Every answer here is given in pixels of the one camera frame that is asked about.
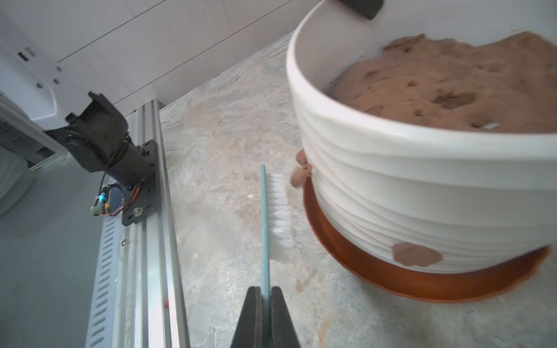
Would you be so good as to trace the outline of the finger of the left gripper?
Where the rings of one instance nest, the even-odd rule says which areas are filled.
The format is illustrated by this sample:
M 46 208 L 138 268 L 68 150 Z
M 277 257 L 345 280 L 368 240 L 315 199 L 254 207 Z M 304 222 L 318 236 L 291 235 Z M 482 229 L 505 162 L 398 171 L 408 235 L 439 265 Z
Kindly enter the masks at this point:
M 384 6 L 384 0 L 339 0 L 346 7 L 364 17 L 373 20 Z

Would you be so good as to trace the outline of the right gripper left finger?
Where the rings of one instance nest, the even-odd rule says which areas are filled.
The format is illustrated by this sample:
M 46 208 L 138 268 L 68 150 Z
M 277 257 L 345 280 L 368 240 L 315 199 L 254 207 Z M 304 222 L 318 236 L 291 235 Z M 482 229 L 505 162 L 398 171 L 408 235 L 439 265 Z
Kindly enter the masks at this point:
M 263 347 L 263 299 L 260 287 L 247 290 L 230 348 Z

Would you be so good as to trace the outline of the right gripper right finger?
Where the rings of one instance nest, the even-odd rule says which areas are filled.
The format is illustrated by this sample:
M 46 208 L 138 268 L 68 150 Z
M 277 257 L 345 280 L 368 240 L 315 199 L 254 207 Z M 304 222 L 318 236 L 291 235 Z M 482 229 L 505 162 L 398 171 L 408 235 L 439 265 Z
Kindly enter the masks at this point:
M 271 288 L 271 346 L 300 348 L 300 342 L 280 287 Z

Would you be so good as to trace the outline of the white ceramic pot with soil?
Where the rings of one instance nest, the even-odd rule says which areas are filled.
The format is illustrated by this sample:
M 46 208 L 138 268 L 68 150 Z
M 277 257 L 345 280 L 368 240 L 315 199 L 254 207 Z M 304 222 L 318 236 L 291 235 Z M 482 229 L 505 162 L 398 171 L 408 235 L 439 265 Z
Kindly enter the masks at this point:
M 386 1 L 367 20 L 321 1 L 299 24 L 287 75 L 319 207 L 385 262 L 414 244 L 428 273 L 492 267 L 556 242 L 556 137 L 412 126 L 329 97 L 345 68 L 412 34 L 473 45 L 530 30 L 556 40 L 555 1 Z

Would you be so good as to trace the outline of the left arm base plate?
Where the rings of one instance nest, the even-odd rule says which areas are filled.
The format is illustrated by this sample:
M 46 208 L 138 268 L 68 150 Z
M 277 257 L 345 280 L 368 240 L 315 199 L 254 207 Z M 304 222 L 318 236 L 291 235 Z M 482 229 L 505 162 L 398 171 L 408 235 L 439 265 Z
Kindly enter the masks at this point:
M 138 185 L 139 192 L 132 196 L 132 202 L 121 213 L 122 224 L 130 226 L 146 220 L 161 206 L 160 163 L 158 143 L 151 139 L 141 146 L 149 163 L 149 173 Z

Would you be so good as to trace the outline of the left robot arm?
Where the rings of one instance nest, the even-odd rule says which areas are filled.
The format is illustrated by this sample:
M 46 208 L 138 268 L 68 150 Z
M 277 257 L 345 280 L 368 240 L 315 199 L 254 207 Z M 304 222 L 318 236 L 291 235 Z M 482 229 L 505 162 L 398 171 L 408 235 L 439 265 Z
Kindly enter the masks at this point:
M 314 1 L 3 1 L 1 93 L 40 131 L 93 96 L 172 102 L 294 30 Z

